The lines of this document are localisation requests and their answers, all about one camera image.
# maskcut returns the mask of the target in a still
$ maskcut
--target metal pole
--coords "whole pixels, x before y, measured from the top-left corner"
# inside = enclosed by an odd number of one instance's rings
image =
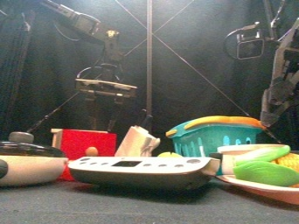
[[[270,5],[269,5],[268,0],[264,0],[264,7],[265,7],[265,20],[266,20],[269,38],[272,40],[276,40],[276,29],[270,25],[272,20],[273,20],[273,13],[270,10]]]
[[[146,114],[152,114],[152,29],[153,29],[153,11],[152,11],[152,0],[146,0],[146,99],[145,99],[145,111]]]

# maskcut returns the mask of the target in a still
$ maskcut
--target black mechanical arm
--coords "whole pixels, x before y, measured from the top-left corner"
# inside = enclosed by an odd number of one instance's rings
[[[260,122],[269,127],[299,105],[299,18],[274,51],[269,88],[264,91]]]
[[[122,53],[118,51],[118,31],[99,23],[90,15],[75,12],[66,6],[55,4],[50,0],[42,0],[41,5],[58,14],[59,23],[81,34],[90,43],[103,43],[103,61],[99,66],[91,66],[78,72],[75,89],[85,93],[87,106],[87,117],[90,128],[101,129],[98,126],[98,102],[99,95],[114,97],[114,108],[106,130],[110,131],[125,98],[136,96],[136,87],[118,83],[115,76],[117,67],[122,61]]]
[[[45,0],[41,2],[41,5],[58,13],[59,21],[69,28],[85,35],[90,42],[103,42],[107,58],[106,63],[114,64],[122,60],[122,54],[117,46],[118,31],[103,25],[90,15],[75,12],[62,4],[55,4],[50,0]]]

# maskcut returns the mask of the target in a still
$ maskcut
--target white plate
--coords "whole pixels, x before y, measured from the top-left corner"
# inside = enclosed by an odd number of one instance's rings
[[[299,188],[258,184],[236,179],[234,175],[217,176],[217,179],[237,186],[244,191],[280,200],[285,203],[299,205]]]

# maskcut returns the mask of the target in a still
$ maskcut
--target display screen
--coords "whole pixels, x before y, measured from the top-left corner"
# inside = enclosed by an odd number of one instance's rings
[[[134,167],[140,163],[141,163],[141,161],[119,161],[119,162],[111,164],[111,166]]]

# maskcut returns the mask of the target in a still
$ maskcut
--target yellow object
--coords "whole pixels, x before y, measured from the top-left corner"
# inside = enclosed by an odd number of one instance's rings
[[[161,154],[158,154],[157,157],[158,158],[181,158],[182,156],[173,152],[166,151],[166,152],[162,152]]]
[[[282,157],[277,158],[272,161],[272,163],[277,165],[282,165],[288,168],[292,168],[299,172],[299,155],[293,153],[288,153]]]
[[[184,129],[186,130],[186,129],[197,127],[198,125],[208,124],[208,123],[245,124],[245,125],[257,127],[260,129],[264,128],[264,126],[260,124],[260,121],[252,117],[212,115],[212,116],[205,116],[192,120],[184,126]]]

